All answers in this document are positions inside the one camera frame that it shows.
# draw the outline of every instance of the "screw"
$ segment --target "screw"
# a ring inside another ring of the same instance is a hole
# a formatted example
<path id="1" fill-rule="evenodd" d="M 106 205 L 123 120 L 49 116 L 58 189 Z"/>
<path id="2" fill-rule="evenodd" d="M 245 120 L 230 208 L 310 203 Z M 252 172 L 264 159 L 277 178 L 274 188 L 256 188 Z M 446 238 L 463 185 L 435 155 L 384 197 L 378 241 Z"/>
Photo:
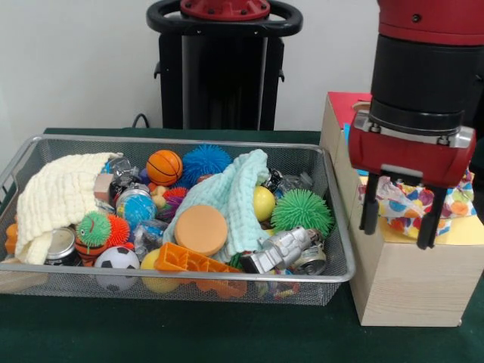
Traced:
<path id="1" fill-rule="evenodd" d="M 376 132 L 377 134 L 380 133 L 381 131 L 381 128 L 376 124 L 374 123 L 371 127 L 370 127 L 370 131 L 371 132 Z"/>
<path id="2" fill-rule="evenodd" d="M 439 144 L 439 145 L 449 145 L 450 144 L 450 141 L 448 139 L 448 136 L 441 136 L 437 140 L 437 144 Z"/>

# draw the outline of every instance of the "wooden crate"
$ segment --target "wooden crate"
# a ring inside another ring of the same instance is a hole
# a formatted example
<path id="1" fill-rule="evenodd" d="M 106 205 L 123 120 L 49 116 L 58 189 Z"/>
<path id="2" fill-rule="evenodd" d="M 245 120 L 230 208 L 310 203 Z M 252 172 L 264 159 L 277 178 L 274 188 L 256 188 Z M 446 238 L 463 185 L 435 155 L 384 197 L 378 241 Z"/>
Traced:
<path id="1" fill-rule="evenodd" d="M 350 284 L 361 325 L 458 326 L 484 269 L 484 226 L 476 216 L 454 219 L 451 231 L 425 251 L 390 229 L 383 218 L 374 235 L 360 231 L 357 188 L 364 179 L 351 167 L 337 117 L 350 113 L 335 112 L 334 103 L 342 107 L 342 98 L 355 97 L 327 97 L 321 146 L 331 155 L 348 217 L 356 261 Z"/>

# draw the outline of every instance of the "white wall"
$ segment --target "white wall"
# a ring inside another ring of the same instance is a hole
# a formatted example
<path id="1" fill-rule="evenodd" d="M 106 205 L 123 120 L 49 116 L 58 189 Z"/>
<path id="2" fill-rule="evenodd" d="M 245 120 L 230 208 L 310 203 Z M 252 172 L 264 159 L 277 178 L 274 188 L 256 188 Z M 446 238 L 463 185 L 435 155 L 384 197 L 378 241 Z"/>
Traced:
<path id="1" fill-rule="evenodd" d="M 152 2 L 0 1 L 0 169 L 46 127 L 127 127 L 138 112 L 162 125 Z M 287 2 L 305 23 L 285 39 L 276 129 L 319 130 L 328 91 L 369 90 L 377 2 Z"/>

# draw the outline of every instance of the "colorful polka dot paper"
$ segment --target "colorful polka dot paper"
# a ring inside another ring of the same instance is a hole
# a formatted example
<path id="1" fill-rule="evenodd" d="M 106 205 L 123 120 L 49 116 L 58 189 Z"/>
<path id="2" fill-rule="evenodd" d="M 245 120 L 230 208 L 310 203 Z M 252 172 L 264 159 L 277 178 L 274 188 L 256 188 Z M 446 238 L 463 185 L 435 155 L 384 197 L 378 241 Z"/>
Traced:
<path id="1" fill-rule="evenodd" d="M 459 185 L 447 191 L 437 236 L 450 231 L 451 219 L 476 215 L 472 204 L 472 180 L 473 174 L 467 170 Z M 365 198 L 365 189 L 365 185 L 358 189 L 361 202 Z M 386 218 L 391 228 L 417 238 L 422 217 L 432 208 L 433 193 L 422 187 L 393 183 L 384 176 L 378 182 L 377 199 L 380 215 Z"/>

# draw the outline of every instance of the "black cylinder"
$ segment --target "black cylinder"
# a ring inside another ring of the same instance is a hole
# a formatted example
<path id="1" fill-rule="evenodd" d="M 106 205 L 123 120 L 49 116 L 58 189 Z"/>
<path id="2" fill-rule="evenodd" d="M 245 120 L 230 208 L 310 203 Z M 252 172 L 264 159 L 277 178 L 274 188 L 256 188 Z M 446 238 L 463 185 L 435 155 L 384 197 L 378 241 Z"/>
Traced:
<path id="1" fill-rule="evenodd" d="M 481 91 L 484 47 L 458 47 L 378 37 L 370 118 L 419 135 L 450 135 Z"/>
<path id="2" fill-rule="evenodd" d="M 184 128 L 257 130 L 267 38 L 182 38 Z"/>

